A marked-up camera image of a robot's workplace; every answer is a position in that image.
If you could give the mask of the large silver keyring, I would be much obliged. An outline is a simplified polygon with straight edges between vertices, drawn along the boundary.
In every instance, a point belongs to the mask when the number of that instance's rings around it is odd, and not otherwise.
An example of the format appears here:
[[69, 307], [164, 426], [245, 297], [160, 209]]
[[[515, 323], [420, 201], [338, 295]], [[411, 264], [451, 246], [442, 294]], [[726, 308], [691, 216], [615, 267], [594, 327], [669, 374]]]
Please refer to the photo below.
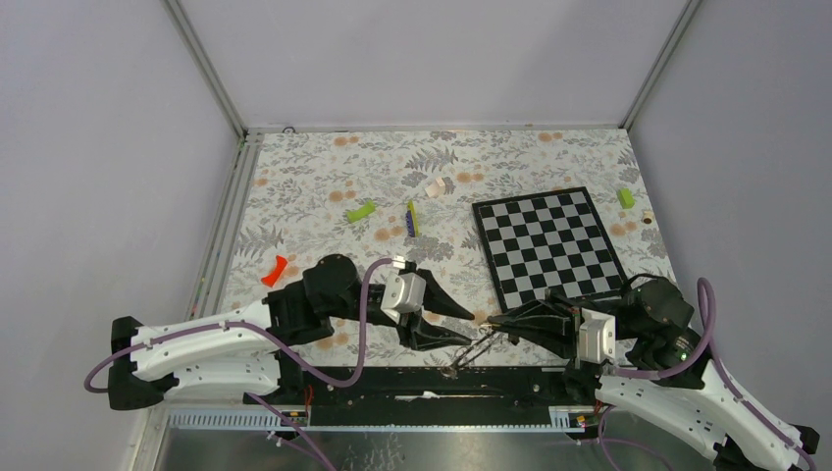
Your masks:
[[440, 374], [443, 377], [456, 379], [463, 369], [470, 367], [504, 338], [504, 334], [492, 329], [482, 329], [481, 334], [477, 340], [457, 352], [448, 365], [441, 367]]

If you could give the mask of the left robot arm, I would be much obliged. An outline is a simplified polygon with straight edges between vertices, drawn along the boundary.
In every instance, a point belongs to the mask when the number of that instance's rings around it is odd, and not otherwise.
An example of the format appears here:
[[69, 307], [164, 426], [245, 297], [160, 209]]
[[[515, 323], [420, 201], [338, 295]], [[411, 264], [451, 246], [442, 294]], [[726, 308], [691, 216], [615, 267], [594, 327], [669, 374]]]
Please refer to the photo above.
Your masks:
[[[224, 314], [165, 326], [147, 326], [132, 316], [114, 320], [111, 355], [88, 374], [84, 387], [105, 394], [117, 411], [177, 396], [271, 394], [291, 403], [303, 394], [305, 380], [282, 360], [334, 388], [352, 387], [366, 366], [371, 325], [394, 329], [400, 345], [414, 351], [470, 344], [470, 338], [426, 321], [425, 312], [474, 317], [413, 261], [380, 259], [360, 275], [349, 257], [330, 254], [300, 281]], [[358, 324], [356, 364], [346, 377], [327, 374], [294, 351], [332, 336], [335, 319]], [[107, 385], [99, 390], [92, 381], [101, 369]]]

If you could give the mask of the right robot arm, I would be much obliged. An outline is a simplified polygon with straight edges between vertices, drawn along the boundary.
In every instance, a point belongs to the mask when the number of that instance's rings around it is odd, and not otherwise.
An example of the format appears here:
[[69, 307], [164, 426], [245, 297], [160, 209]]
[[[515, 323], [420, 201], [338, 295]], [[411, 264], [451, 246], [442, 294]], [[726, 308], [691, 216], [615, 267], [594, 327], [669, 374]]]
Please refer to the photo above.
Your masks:
[[734, 379], [714, 343], [708, 280], [698, 296], [691, 305], [668, 279], [639, 274], [597, 299], [548, 290], [488, 323], [562, 358], [563, 393], [599, 417], [636, 415], [718, 470], [814, 469], [818, 433], [778, 418]]

